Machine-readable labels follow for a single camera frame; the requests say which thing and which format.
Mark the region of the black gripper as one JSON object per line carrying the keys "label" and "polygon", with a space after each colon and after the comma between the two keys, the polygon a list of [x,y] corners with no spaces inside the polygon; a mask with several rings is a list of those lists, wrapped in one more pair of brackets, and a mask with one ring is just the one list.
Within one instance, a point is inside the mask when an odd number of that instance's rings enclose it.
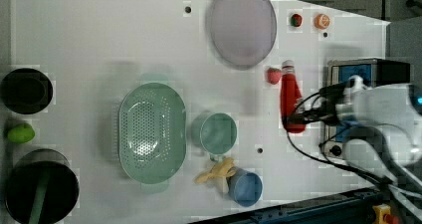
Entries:
{"label": "black gripper", "polygon": [[338,118],[334,112],[325,109],[293,110],[284,118],[286,124],[309,124],[323,122],[326,125],[337,125]]}

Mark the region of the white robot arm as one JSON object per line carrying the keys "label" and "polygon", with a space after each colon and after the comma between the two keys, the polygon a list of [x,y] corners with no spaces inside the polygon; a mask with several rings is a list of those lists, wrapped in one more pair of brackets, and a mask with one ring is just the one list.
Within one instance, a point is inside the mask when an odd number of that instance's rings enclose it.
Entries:
{"label": "white robot arm", "polygon": [[307,124],[344,125],[344,163],[336,168],[377,184],[394,183],[421,192],[421,179],[408,166],[421,159],[421,90],[412,84],[367,86],[360,76],[319,89],[322,103],[305,110],[302,98],[282,98],[282,123],[287,134]]}

